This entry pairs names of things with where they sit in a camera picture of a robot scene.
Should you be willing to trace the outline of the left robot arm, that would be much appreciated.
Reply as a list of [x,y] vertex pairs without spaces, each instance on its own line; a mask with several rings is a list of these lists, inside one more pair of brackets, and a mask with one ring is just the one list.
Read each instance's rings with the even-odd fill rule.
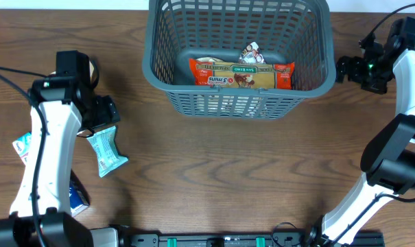
[[0,219],[0,246],[122,246],[117,227],[90,230],[71,214],[69,184],[75,139],[120,120],[110,96],[98,96],[99,70],[79,51],[59,51],[56,70],[24,91],[31,106],[32,142],[10,214]]

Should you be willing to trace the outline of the red spaghetti packet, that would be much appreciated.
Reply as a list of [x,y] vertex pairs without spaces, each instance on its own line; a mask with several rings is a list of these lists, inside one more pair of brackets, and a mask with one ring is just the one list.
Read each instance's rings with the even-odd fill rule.
[[197,86],[291,90],[295,63],[237,64],[231,62],[202,62],[190,58],[189,68]]

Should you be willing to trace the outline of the teal snack packet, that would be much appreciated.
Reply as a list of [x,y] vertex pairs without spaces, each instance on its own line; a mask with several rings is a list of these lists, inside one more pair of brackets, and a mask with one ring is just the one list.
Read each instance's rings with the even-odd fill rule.
[[86,138],[96,153],[100,178],[128,162],[128,157],[120,155],[117,149],[116,133],[117,127],[112,126]]

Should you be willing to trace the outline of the brown Panners snack bag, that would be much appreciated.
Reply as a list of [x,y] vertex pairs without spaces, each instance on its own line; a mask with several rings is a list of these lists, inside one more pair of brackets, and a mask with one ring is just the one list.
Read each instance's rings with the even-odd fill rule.
[[213,57],[197,58],[195,61],[199,64],[213,64],[214,62],[222,62],[221,59]]

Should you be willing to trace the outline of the brown white snack bag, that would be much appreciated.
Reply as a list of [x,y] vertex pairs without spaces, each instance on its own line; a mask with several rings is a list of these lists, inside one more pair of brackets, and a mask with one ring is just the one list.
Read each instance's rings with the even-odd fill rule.
[[260,48],[256,42],[248,44],[238,59],[239,64],[265,64],[265,59],[261,54]]

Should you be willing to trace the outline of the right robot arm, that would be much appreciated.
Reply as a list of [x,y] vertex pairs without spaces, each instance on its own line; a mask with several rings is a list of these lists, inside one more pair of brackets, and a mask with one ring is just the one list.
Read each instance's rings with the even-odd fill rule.
[[350,246],[362,226],[392,200],[413,203],[415,189],[415,18],[393,22],[384,45],[370,32],[359,42],[361,57],[341,57],[337,82],[347,79],[376,94],[396,81],[394,119],[365,147],[361,175],[336,208],[320,216],[301,246]]

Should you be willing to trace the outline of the colourful tissue multipack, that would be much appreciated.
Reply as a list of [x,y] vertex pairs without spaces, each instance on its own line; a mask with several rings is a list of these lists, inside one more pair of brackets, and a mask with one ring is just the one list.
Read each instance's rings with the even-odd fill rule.
[[[23,136],[17,138],[12,142],[12,146],[16,153],[22,160],[24,165],[27,165],[29,148],[31,145],[32,134],[30,132],[25,133]],[[69,182],[69,199],[71,214],[73,217],[83,212],[90,206],[90,201],[87,192],[85,191],[82,183],[78,177],[71,172]]]

